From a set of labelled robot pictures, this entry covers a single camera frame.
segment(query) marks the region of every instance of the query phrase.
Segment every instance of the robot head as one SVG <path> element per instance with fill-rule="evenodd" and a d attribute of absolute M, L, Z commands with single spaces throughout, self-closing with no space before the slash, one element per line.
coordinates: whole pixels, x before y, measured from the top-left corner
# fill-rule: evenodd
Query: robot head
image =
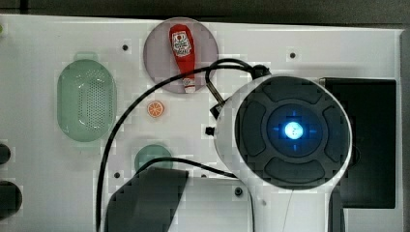
<path fill-rule="evenodd" d="M 253 177 L 282 189 L 314 189 L 334 186 L 344 173 L 352 131 L 340 103 L 323 87 L 269 76 L 230 98 L 218 118 L 215 143 L 244 183 Z"/>

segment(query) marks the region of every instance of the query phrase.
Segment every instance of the orange circular sticker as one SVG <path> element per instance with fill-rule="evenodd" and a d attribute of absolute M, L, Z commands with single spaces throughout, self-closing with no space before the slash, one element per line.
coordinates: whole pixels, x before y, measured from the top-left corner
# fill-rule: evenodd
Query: orange circular sticker
<path fill-rule="evenodd" d="M 148 104 L 148 114 L 153 118 L 158 118 L 163 114 L 163 104 L 160 101 L 152 101 Z"/>

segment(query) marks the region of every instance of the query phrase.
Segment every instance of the black circular sensor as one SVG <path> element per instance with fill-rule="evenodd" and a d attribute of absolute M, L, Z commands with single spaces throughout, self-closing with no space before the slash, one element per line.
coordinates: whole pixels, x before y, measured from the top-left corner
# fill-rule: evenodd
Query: black circular sensor
<path fill-rule="evenodd" d="M 22 201 L 23 196 L 18 186 L 7 181 L 0 182 L 0 220 L 17 213 Z"/>
<path fill-rule="evenodd" d="M 280 153 L 294 158 L 311 154 L 322 142 L 319 118 L 312 110 L 296 103 L 276 109 L 268 119 L 266 132 Z"/>
<path fill-rule="evenodd" d="M 328 92 L 297 77 L 272 77 L 238 109 L 235 140 L 248 168 L 285 189 L 331 180 L 349 153 L 349 122 Z"/>
<path fill-rule="evenodd" d="M 0 144 L 0 164 L 4 164 L 9 161 L 11 156 L 12 152 L 10 149 L 4 144 Z"/>

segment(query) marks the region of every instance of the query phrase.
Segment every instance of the label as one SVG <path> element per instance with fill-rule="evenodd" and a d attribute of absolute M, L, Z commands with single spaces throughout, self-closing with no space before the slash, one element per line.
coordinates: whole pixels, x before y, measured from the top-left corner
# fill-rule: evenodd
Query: label
<path fill-rule="evenodd" d="M 179 57 L 190 54 L 190 40 L 185 31 L 172 33 L 172 48 Z"/>

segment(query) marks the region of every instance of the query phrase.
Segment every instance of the white robot body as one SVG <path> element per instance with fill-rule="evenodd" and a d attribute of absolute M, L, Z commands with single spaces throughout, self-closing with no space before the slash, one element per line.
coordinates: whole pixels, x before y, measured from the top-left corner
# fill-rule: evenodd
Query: white robot body
<path fill-rule="evenodd" d="M 352 130 L 348 127 L 348 152 L 339 171 L 330 180 L 314 188 L 282 188 L 260 178 L 241 156 L 236 140 L 235 124 L 238 110 L 246 97 L 263 82 L 277 78 L 269 75 L 260 77 L 240 88 L 223 106 L 217 120 L 215 145 L 221 160 L 249 189 L 254 209 L 256 232 L 327 232 L 328 206 L 332 190 L 347 169 L 352 151 Z M 342 106 L 326 89 L 314 83 Z"/>

